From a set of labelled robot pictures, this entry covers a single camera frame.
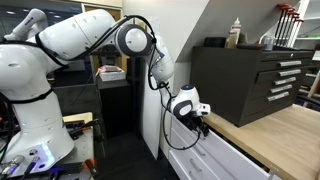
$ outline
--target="wooden workbench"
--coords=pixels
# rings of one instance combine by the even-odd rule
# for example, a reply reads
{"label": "wooden workbench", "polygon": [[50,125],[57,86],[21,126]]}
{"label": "wooden workbench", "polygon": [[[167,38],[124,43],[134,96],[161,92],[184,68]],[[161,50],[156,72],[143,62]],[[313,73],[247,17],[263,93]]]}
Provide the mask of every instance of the wooden workbench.
{"label": "wooden workbench", "polygon": [[211,113],[204,121],[282,179],[320,180],[320,113],[293,105],[234,126]]}

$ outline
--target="white drawer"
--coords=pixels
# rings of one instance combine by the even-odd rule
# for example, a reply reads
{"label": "white drawer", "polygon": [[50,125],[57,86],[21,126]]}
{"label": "white drawer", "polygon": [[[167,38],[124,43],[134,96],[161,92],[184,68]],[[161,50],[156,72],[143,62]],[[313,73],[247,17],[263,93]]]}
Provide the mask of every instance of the white drawer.
{"label": "white drawer", "polygon": [[[187,145],[197,138],[175,118],[172,119],[172,131],[177,132]],[[207,137],[201,138],[193,149],[220,179],[264,180],[269,177],[268,173],[212,131]]]}
{"label": "white drawer", "polygon": [[183,169],[181,163],[174,155],[174,152],[172,152],[171,150],[169,151],[169,162],[181,180],[192,180],[187,172]]}
{"label": "white drawer", "polygon": [[[177,132],[171,131],[171,144],[176,147],[187,146],[187,144],[179,137]],[[191,179],[196,180],[219,180],[219,178],[209,170],[209,168],[200,160],[198,155],[191,149],[175,150],[171,149],[178,161],[181,162],[183,169],[185,169]]]}

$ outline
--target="white bottle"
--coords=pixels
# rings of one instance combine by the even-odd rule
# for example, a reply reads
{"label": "white bottle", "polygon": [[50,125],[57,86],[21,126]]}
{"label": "white bottle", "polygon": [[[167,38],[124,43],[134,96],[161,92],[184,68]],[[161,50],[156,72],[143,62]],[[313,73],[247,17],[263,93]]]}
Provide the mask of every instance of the white bottle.
{"label": "white bottle", "polygon": [[234,22],[234,24],[231,26],[231,30],[237,31],[236,44],[238,44],[239,35],[240,35],[240,30],[241,30],[241,24],[240,24],[240,21],[239,21],[239,17],[237,17],[237,20],[236,20],[236,21]]}

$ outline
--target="black tool chest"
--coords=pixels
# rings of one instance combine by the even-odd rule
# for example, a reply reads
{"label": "black tool chest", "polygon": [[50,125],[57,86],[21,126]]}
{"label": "black tool chest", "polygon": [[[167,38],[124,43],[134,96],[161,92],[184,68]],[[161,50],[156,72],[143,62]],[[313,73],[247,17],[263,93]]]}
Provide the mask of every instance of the black tool chest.
{"label": "black tool chest", "polygon": [[291,106],[313,55],[194,47],[190,84],[212,112],[240,127]]}

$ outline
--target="white robotic arm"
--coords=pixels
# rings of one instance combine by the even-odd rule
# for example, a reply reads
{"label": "white robotic arm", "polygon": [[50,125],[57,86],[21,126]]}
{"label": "white robotic arm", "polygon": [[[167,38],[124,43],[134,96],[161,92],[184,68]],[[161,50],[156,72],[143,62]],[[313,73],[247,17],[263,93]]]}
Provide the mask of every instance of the white robotic arm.
{"label": "white robotic arm", "polygon": [[[34,12],[40,14],[39,18],[33,17]],[[17,155],[24,157],[12,176],[21,175],[34,156],[39,157],[39,163],[31,173],[50,169],[72,150],[74,143],[63,126],[59,103],[46,74],[105,45],[114,45],[127,56],[146,59],[148,78],[152,75],[157,82],[156,87],[151,83],[150,87],[160,91],[162,105],[176,117],[210,113],[210,106],[199,102],[193,86],[183,86],[176,97],[172,96],[168,79],[173,75],[174,62],[162,38],[154,35],[143,17],[125,16],[115,22],[108,12],[94,10],[52,25],[21,44],[10,41],[24,40],[45,18],[39,10],[30,14],[0,44],[0,92],[10,100],[21,127],[8,145],[4,162]],[[138,25],[124,24],[132,18],[143,20],[151,34]]]}

